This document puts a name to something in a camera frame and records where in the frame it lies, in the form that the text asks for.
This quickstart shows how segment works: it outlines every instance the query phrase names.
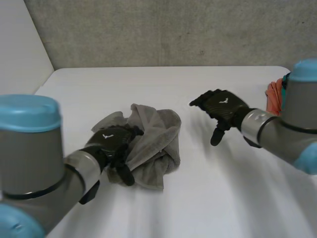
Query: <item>white wall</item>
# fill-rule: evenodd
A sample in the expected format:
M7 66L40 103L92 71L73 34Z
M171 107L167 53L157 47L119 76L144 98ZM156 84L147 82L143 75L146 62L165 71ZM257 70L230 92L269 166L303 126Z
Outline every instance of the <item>white wall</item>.
M0 0L0 94L34 93L53 67L23 0Z

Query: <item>robotic hand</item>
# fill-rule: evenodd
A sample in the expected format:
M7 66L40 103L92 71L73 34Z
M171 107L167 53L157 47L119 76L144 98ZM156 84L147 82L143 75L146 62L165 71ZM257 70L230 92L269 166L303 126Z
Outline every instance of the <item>robotic hand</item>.
M249 106L234 95L226 90L217 89L215 91L207 91L199 96L197 99L190 103L190 106L197 106L201 110L205 111L212 119L218 121L217 127L211 137L211 145L217 146L226 130L230 130L231 127L237 127L241 130L239 119L240 114L250 112L254 109L250 109ZM244 139L249 145L260 148L259 145L253 143L246 137Z
M137 126L110 126L101 128L87 142L86 147L81 149L100 161L101 170L110 164L116 169L118 175L127 186L134 184L134 178L125 164L128 157L128 146L137 135L143 135L143 131Z

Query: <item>cloth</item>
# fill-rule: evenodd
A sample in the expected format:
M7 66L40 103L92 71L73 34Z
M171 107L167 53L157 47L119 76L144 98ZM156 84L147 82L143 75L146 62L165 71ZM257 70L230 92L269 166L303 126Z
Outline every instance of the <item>cloth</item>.
M115 112L97 123L92 131L111 125L138 126L144 131L129 146L126 161L135 183L149 189L163 189L163 176L180 165L178 133L181 119L172 110L132 104L132 114L124 118L122 112ZM115 169L107 168L110 182L122 182Z
M280 78L277 82L271 82L265 92L266 110L276 116L280 116L282 111L282 81Z

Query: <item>orange cloth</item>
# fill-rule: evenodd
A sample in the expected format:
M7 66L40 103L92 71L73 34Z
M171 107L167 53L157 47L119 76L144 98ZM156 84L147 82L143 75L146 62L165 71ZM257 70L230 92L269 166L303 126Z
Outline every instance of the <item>orange cloth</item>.
M265 91L267 97L266 110L276 116L281 115L282 111L282 81L271 82Z

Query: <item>table surface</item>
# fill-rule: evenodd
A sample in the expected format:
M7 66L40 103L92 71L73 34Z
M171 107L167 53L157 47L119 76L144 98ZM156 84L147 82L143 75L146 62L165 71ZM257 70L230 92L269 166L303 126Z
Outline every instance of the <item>table surface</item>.
M164 191L110 184L77 204L49 238L313 238L315 181L236 130L210 145L216 121L188 103L217 88L265 109L267 85L288 72L277 66L70 68L37 91L56 99L63 115L64 152L81 148L91 127L133 103L172 109L182 119L181 165L164 176Z

